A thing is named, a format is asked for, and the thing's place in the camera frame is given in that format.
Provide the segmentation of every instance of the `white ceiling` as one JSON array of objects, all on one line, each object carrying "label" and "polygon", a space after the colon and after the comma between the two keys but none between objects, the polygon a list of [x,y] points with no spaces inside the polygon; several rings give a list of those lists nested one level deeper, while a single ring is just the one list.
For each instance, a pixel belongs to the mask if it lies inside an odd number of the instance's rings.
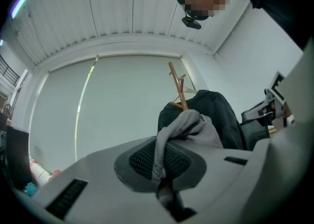
[{"label": "white ceiling", "polygon": [[66,47],[96,37],[151,33],[180,38],[215,52],[243,13],[247,0],[231,0],[225,11],[186,27],[176,0],[27,0],[8,30],[34,66]]}]

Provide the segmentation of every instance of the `wall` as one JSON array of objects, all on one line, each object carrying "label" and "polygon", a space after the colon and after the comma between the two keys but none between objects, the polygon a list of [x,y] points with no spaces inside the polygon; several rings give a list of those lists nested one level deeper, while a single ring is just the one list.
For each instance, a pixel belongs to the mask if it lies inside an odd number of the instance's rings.
[{"label": "wall", "polygon": [[13,88],[9,87],[2,78],[0,78],[0,92],[5,98],[7,98],[13,92]]},{"label": "wall", "polygon": [[301,55],[271,17],[250,4],[215,59],[236,90],[243,112],[263,100],[275,73],[287,76]]},{"label": "wall", "polygon": [[14,107],[11,124],[13,127],[29,133],[34,106],[47,77],[47,70],[27,75]]},{"label": "wall", "polygon": [[12,93],[12,96],[9,100],[9,103],[13,106],[14,105],[14,100],[16,98],[16,95],[17,95],[17,92],[19,90],[19,88],[23,85],[26,77],[27,77],[27,74],[28,74],[28,70],[25,69],[24,72],[22,73],[22,75],[20,76],[18,82],[16,83],[16,86],[15,86],[15,89],[14,89],[14,92]]},{"label": "wall", "polygon": [[187,50],[182,55],[182,62],[195,89],[220,92],[241,122],[242,107],[237,90],[213,56]]},{"label": "wall", "polygon": [[7,43],[4,41],[0,46],[0,54],[11,69],[21,76],[26,69],[26,66],[13,54]]}]

